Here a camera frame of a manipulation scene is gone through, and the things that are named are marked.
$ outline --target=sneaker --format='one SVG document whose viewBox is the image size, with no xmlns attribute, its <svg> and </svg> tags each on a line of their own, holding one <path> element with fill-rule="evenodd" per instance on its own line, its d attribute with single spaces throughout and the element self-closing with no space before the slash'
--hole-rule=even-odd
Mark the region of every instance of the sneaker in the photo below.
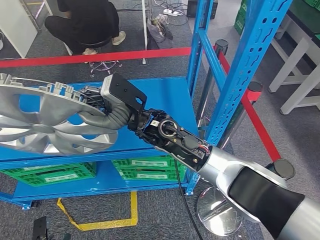
<svg viewBox="0 0 320 240">
<path fill-rule="evenodd" d="M 98 52 L 92 49 L 92 48 L 86 48 L 85 51 L 82 52 L 82 55 L 95 55 L 97 54 Z"/>
<path fill-rule="evenodd" d="M 118 33 L 118 36 L 113 37 L 112 39 L 112 44 L 113 46 L 118 46 L 121 43 L 122 43 L 125 39 L 126 39 L 126 33 L 124 31 L 121 31 Z"/>
</svg>

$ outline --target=fan blade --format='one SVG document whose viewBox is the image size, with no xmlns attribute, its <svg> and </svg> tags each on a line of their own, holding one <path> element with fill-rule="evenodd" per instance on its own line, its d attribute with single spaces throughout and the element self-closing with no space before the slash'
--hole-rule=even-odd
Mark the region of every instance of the fan blade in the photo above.
<svg viewBox="0 0 320 240">
<path fill-rule="evenodd" d="M 42 124 L 55 126 L 79 111 L 79 105 L 62 97 L 46 94 L 40 98 Z"/>
<path fill-rule="evenodd" d="M 20 140 L 14 140 L 8 142 L 0 142 L 0 146 L 11 148 L 14 150 L 43 153 L 48 145 L 48 137 L 42 133 L 35 133 L 24 137 L 24 143 Z"/>
<path fill-rule="evenodd" d="M 31 125 L 23 121 L 0 115 L 0 128 L 27 129 Z"/>
<path fill-rule="evenodd" d="M 114 134 L 116 131 L 108 128 L 97 127 L 82 123 L 80 125 L 73 125 L 70 122 L 63 122 L 54 127 L 59 132 L 65 134 L 76 134 L 76 135 L 100 135 L 100 134 Z"/>
<path fill-rule="evenodd" d="M 34 131 L 30 129 L 2 128 L 0 130 L 0 142 L 11 142 L 34 133 Z"/>
<path fill-rule="evenodd" d="M 20 95 L 8 86 L 0 87 L 0 115 L 25 123 L 38 124 L 35 112 L 22 111 L 19 104 Z"/>
<path fill-rule="evenodd" d="M 59 132 L 59 133 L 57 132 L 57 135 L 59 135 L 60 137 L 63 138 L 66 142 L 90 148 L 90 149 L 103 150 L 103 149 L 109 148 L 113 145 L 114 143 L 114 142 L 110 142 L 109 137 L 106 135 L 100 135 L 94 139 L 86 139 L 82 135 L 72 135 L 72 134 L 67 134 L 67 133 L 63 133 L 63 132 Z"/>
<path fill-rule="evenodd" d="M 47 135 L 42 133 L 26 136 L 20 150 L 42 154 L 48 145 L 48 140 Z"/>
<path fill-rule="evenodd" d="M 48 136 L 49 141 L 54 145 L 58 152 L 60 152 L 64 155 L 71 155 L 71 154 L 81 154 L 82 152 L 78 151 L 74 148 L 72 143 L 66 140 L 63 137 L 60 137 L 58 134 L 51 134 Z"/>
</svg>

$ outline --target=power strip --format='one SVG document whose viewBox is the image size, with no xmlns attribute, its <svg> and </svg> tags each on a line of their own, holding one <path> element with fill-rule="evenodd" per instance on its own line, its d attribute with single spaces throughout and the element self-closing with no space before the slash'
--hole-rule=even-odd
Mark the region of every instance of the power strip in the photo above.
<svg viewBox="0 0 320 240">
<path fill-rule="evenodd" d="M 163 10 L 163 14 L 166 14 L 166 15 L 170 15 L 170 16 L 174 16 L 174 17 L 177 17 L 177 16 L 181 16 L 183 15 L 180 11 L 172 11 L 171 9 L 165 9 Z"/>
</svg>

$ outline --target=yellow floor tape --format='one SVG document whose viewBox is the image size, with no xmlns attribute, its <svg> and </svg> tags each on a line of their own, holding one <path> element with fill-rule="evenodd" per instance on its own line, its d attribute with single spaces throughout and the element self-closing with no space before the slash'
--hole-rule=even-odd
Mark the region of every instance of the yellow floor tape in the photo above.
<svg viewBox="0 0 320 240">
<path fill-rule="evenodd" d="M 101 221 L 101 222 L 92 222 L 92 223 L 83 223 L 78 224 L 75 222 L 63 205 L 61 198 L 58 198 L 57 205 L 60 207 L 64 214 L 66 214 L 70 223 L 75 225 L 81 231 L 91 231 L 97 229 L 112 229 L 112 228 L 122 228 L 136 226 L 138 223 L 138 202 L 137 199 L 137 192 L 131 192 L 131 218 L 122 219 L 122 220 L 113 220 L 113 221 Z"/>
</svg>

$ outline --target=blue metal shelf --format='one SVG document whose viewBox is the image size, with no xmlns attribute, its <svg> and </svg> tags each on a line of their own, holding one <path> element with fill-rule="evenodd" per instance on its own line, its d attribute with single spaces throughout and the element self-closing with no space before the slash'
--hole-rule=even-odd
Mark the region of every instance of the blue metal shelf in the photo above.
<svg viewBox="0 0 320 240">
<path fill-rule="evenodd" d="M 97 169 L 96 177 L 84 180 L 39 187 L 19 182 L 13 200 L 21 202 L 178 187 L 177 182 L 175 181 L 123 180 L 111 161 L 97 162 Z M 183 186 L 186 187 L 187 185 L 186 177 L 185 177 Z"/>
<path fill-rule="evenodd" d="M 137 79 L 132 80 L 132 83 L 147 95 L 148 100 L 146 106 L 147 109 L 166 111 L 190 132 L 198 133 L 192 103 L 185 77 Z M 102 82 L 84 82 L 70 85 L 78 90 L 86 85 L 100 87 L 101 84 Z M 21 107 L 25 109 L 32 106 Z M 114 146 L 91 155 L 47 156 L 0 147 L 0 169 L 101 161 L 98 163 L 97 178 L 42 187 L 32 187 L 19 182 L 14 195 L 1 192 L 0 200 L 21 205 L 26 209 L 33 200 L 177 188 L 178 184 L 172 181 L 125 181 L 109 162 L 109 160 L 115 159 L 161 155 L 164 153 L 138 139 L 134 132 L 126 127 L 118 131 L 118 139 Z M 189 185 L 186 179 L 190 179 L 190 175 L 190 171 L 188 170 L 183 183 L 183 187 L 186 188 Z"/>
</svg>

